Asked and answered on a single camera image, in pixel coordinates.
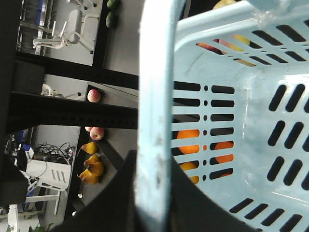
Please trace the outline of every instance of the orange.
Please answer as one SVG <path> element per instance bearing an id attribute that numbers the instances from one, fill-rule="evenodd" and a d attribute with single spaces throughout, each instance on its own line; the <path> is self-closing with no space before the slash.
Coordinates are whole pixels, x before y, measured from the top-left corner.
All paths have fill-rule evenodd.
<path id="1" fill-rule="evenodd" d="M 199 136 L 199 130 L 180 130 L 177 139 L 196 138 Z M 184 154 L 196 153 L 199 151 L 199 145 L 181 146 L 179 150 Z"/>
<path id="2" fill-rule="evenodd" d="M 227 175 L 231 175 L 231 173 L 225 173 L 221 177 L 224 177 L 224 176 L 227 176 Z"/>
<path id="3" fill-rule="evenodd" d="M 230 154 L 226 156 L 218 156 L 215 157 L 215 159 L 218 161 L 218 163 L 226 163 L 232 161 L 234 159 L 234 155 Z"/>
<path id="4" fill-rule="evenodd" d="M 199 145 L 180 146 L 179 150 L 184 154 L 192 154 L 199 151 Z"/>
<path id="5" fill-rule="evenodd" d="M 234 146 L 234 143 L 232 141 L 227 141 L 227 142 L 219 142 L 217 145 L 214 147 L 215 150 L 220 150 L 220 149 L 226 149 L 226 148 L 231 148 Z"/>
<path id="6" fill-rule="evenodd" d="M 197 166 L 193 162 L 182 163 L 180 167 L 184 171 L 197 168 Z M 199 177 L 197 175 L 190 177 L 190 179 L 194 184 L 197 184 L 199 181 Z"/>

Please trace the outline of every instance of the white chair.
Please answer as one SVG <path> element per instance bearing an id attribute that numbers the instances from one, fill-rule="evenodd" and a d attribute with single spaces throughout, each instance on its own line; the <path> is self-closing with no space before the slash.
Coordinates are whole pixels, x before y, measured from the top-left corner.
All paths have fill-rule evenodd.
<path id="1" fill-rule="evenodd" d="M 54 36 L 56 22 L 54 22 L 52 39 L 34 39 L 33 48 L 37 46 L 45 46 L 54 49 L 61 49 L 65 46 L 71 46 L 72 44 L 80 43 L 83 45 L 91 54 L 93 54 L 94 45 L 91 45 L 84 38 L 84 29 L 86 21 L 89 18 L 99 19 L 98 14 L 87 14 L 83 17 L 81 10 L 76 9 L 70 12 L 68 21 L 64 23 L 61 33 L 58 36 Z"/>

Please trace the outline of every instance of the black metal beam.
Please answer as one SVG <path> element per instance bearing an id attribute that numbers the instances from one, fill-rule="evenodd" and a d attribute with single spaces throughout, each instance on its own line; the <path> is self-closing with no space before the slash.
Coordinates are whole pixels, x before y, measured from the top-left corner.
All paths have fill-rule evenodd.
<path id="1" fill-rule="evenodd" d="M 137 117 L 134 108 L 12 92 L 6 132 L 40 124 L 137 129 Z"/>
<path id="2" fill-rule="evenodd" d="M 97 38 L 95 51 L 92 58 L 92 67 L 102 68 L 104 67 L 104 57 L 108 41 L 109 29 L 106 26 L 105 19 L 109 13 L 107 8 L 107 1 L 103 0 L 100 19 L 98 22 Z"/>
<path id="3" fill-rule="evenodd" d="M 0 7 L 0 147 L 3 147 L 3 136 L 9 107 L 21 4 L 21 0 L 14 2 L 4 1 L 1 2 Z M 3 155 L 2 149 L 0 151 L 0 173 Z"/>
<path id="4" fill-rule="evenodd" d="M 23 52 L 16 52 L 16 59 L 45 67 L 46 74 L 138 89 L 139 77 L 124 72 L 117 72 Z"/>

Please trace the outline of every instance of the green plant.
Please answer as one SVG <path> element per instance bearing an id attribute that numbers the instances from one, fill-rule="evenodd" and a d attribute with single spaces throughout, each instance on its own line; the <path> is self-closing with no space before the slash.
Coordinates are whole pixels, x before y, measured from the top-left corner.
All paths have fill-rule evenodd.
<path id="1" fill-rule="evenodd" d="M 29 227 L 29 231 L 28 232 L 48 232 L 49 231 L 49 228 L 53 225 L 53 223 L 50 223 L 48 226 L 47 226 L 47 229 L 45 230 L 45 227 L 44 226 L 36 226 L 34 229 L 30 226 Z"/>

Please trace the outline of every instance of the apple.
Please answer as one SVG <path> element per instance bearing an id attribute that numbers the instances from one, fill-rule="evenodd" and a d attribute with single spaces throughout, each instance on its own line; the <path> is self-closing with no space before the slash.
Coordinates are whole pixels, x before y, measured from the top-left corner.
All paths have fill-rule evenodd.
<path id="1" fill-rule="evenodd" d="M 248 40 L 246 37 L 242 36 L 242 35 L 232 35 L 232 37 L 236 40 L 239 40 L 240 42 L 246 44 L 246 45 L 250 45 L 250 40 Z M 236 45 L 229 43 L 227 41 L 224 40 L 219 40 L 219 44 L 224 45 L 225 47 L 228 47 L 234 51 L 237 52 L 243 52 L 243 49 L 241 49 L 240 47 L 237 47 Z"/>
<path id="2" fill-rule="evenodd" d="M 104 137 L 104 128 L 102 127 L 93 127 L 90 131 L 90 138 L 94 141 L 103 139 Z"/>
<path id="3" fill-rule="evenodd" d="M 101 93 L 93 88 L 88 92 L 87 99 L 90 102 L 99 102 L 101 100 Z"/>
<path id="4" fill-rule="evenodd" d="M 85 130 L 88 131 L 88 132 L 90 132 L 91 129 L 92 129 L 92 127 L 85 127 Z"/>
<path id="5" fill-rule="evenodd" d="M 209 45 L 207 43 L 200 42 L 200 43 L 197 43 L 197 46 L 205 48 L 205 49 L 207 49 L 209 51 L 212 51 L 214 53 L 221 54 L 221 51 L 219 49 L 217 49 L 217 48 L 215 48 L 215 47 L 213 47 L 213 46 L 211 46 L 211 45 Z"/>
<path id="6" fill-rule="evenodd" d="M 235 3 L 235 0 L 221 0 L 213 7 L 213 10 Z"/>

